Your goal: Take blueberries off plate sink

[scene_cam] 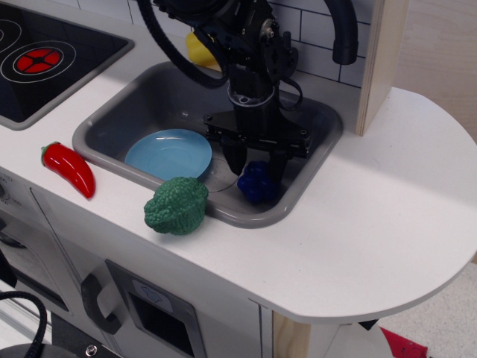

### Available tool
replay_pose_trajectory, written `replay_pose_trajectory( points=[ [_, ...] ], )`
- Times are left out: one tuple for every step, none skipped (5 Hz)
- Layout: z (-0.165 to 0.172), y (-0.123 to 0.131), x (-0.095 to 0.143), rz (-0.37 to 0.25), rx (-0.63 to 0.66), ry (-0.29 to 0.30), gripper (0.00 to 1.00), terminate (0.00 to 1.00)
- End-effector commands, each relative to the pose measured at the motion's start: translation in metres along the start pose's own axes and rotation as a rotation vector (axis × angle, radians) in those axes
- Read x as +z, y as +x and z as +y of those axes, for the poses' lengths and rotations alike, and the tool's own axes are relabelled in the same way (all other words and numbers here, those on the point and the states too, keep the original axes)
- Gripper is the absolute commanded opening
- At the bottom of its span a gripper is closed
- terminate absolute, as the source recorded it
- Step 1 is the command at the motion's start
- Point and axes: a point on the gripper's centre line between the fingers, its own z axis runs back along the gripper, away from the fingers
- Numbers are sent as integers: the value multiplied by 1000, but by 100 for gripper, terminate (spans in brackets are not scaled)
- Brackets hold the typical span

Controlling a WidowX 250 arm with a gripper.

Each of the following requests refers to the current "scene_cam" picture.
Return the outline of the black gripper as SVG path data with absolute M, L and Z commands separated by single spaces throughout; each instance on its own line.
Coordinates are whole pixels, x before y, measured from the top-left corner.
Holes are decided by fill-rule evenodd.
M 268 97 L 246 99 L 230 93 L 232 110 L 207 113 L 203 123 L 208 136 L 219 142 L 230 170 L 238 176 L 249 149 L 269 153 L 268 176 L 280 184 L 288 157 L 308 156 L 310 132 L 284 116 L 276 90 Z

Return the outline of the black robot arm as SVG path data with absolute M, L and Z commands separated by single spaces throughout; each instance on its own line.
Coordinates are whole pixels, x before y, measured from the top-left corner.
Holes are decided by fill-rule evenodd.
M 232 172 L 242 173 L 248 149 L 266 151 L 268 175 L 279 183 L 287 162 L 309 153 L 310 134 L 283 115 L 301 104 L 286 107 L 279 98 L 281 83 L 300 88 L 291 79 L 298 52 L 290 33 L 279 32 L 271 6 L 266 1 L 139 1 L 138 6 L 157 45 L 184 75 L 208 89 L 228 86 L 233 110 L 206 114 L 203 121 Z M 217 61 L 221 77 L 206 75 L 175 48 L 154 15 L 154 6 L 192 28 Z

